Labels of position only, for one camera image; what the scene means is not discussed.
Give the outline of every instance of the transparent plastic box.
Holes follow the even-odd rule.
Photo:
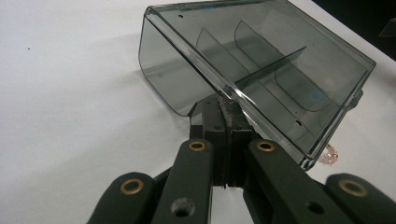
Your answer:
[[[375,62],[284,0],[148,7],[139,61],[166,103],[191,116],[236,100],[262,137],[305,169],[362,96]]]

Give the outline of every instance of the white table surface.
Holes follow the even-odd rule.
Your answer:
[[[0,0],[0,223],[84,223],[118,176],[173,164],[189,136],[147,83],[143,13],[175,0]],[[377,62],[308,173],[358,175],[396,200],[396,62],[309,0],[293,0]],[[251,223],[242,190],[214,188],[212,223]]]

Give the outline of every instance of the bolt hole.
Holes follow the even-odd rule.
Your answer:
[[[171,211],[176,217],[190,217],[195,211],[195,204],[192,199],[179,198],[173,201]]]
[[[259,150],[266,151],[266,152],[274,151],[274,149],[275,149],[274,145],[272,145],[269,142],[259,142],[256,147]]]
[[[268,149],[268,148],[271,148],[272,146],[269,145],[268,143],[262,143],[262,144],[260,144],[260,147]]]
[[[205,149],[205,144],[203,142],[191,142],[189,148],[194,151],[201,151]]]
[[[141,179],[129,179],[122,183],[120,191],[125,195],[136,194],[144,187],[144,182]]]
[[[315,214],[321,215],[324,213],[324,208],[318,203],[308,203],[306,207]]]

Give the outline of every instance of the white background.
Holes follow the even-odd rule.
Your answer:
[[[143,13],[172,0],[0,0],[0,223],[84,223],[118,176],[170,167],[188,138],[144,79]],[[308,0],[297,7],[377,62],[318,181],[358,175],[396,200],[396,62]],[[240,189],[214,189],[212,223],[250,223]]]

